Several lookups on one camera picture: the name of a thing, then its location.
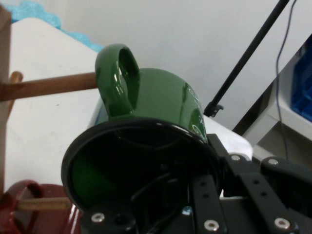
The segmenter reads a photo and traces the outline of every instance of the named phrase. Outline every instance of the white table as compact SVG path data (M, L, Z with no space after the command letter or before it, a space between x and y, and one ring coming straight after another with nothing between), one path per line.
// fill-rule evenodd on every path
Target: white table
M39 19L12 25L10 72L21 71L24 81L92 72L96 56ZM94 89L16 100L7 124L5 189L22 179L61 184L64 153L87 128L98 99ZM207 117L205 124L228 152L252 157L244 138Z

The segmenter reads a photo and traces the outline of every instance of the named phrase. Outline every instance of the wooden mug tree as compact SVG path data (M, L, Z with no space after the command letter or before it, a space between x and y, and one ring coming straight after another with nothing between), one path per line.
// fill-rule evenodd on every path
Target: wooden mug tree
M14 101L57 93L97 88L95 73L22 82L22 73L9 78L11 14L0 5L0 201L4 193L6 123ZM33 198L18 201L17 210L62 210L72 207L66 197Z

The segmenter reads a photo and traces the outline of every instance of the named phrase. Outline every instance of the blue fabric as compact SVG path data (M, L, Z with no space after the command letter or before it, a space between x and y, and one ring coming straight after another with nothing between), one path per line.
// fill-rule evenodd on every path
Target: blue fabric
M59 17L54 14L47 13L44 8L37 2L24 1L19 6L5 5L5 8L12 13L12 23L30 17L38 18L61 30L70 37L80 41L82 44L88 46L96 52L99 52L104 48L102 45L90 42L89 37L85 34L67 32L62 29Z

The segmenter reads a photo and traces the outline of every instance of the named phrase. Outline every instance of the white wall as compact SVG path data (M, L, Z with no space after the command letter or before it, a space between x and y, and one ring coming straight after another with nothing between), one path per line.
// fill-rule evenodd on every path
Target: white wall
M188 81L203 108L216 94L277 0L41 0L63 27L99 44L124 43L140 67L161 68ZM221 104L215 120L232 129L275 78L284 10ZM312 33L312 1L298 0L282 69Z

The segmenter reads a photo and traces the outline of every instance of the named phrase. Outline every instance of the red ceramic object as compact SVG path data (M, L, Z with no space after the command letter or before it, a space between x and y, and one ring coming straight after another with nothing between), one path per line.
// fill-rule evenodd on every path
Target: red ceramic object
M0 203L1 234L80 234L81 212L73 205L62 211L16 211L18 200L65 197L63 186L37 184L32 180L15 183Z

